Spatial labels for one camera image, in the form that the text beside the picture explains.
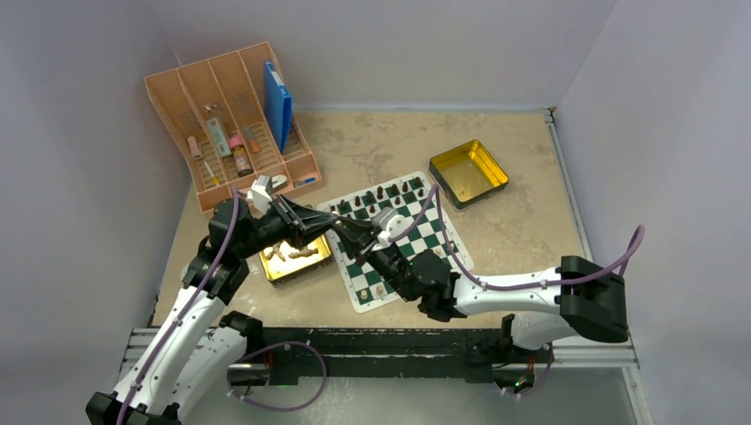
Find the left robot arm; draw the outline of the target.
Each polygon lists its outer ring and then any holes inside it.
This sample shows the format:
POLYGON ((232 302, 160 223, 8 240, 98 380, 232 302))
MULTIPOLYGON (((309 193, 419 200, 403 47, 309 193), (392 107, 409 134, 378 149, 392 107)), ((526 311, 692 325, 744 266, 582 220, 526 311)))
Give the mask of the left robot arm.
POLYGON ((182 424, 231 364, 267 350, 261 321, 224 312, 250 273, 247 259, 280 242, 303 248, 332 229, 337 216, 284 196, 260 203, 259 218, 239 193, 215 206, 172 312, 115 388, 92 395, 85 408, 90 423, 182 424))

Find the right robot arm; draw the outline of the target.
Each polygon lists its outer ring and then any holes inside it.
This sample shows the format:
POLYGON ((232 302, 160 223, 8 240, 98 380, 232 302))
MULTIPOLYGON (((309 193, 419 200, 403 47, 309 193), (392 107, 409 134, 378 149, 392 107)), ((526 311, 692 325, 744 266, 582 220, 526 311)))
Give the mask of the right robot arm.
POLYGON ((539 272, 470 278, 431 250, 408 259, 395 243, 378 240, 374 224, 342 218, 333 230, 350 259, 370 265, 400 298, 417 302, 434 321, 510 312, 497 337, 506 359, 518 360, 569 336, 607 344, 628 339, 625 281, 615 265, 564 256, 559 266, 539 272))

